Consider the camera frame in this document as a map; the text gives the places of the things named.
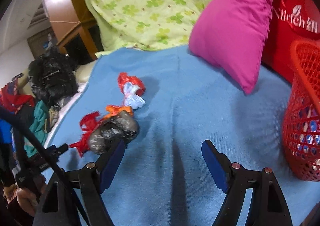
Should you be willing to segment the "person left hand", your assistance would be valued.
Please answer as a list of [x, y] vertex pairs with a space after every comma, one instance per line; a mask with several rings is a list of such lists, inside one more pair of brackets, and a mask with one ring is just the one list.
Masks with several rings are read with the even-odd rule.
[[14, 199], [17, 200], [19, 206], [30, 216], [34, 217], [38, 206], [36, 195], [27, 188], [19, 188], [17, 184], [5, 186], [3, 188], [5, 199], [11, 203]]

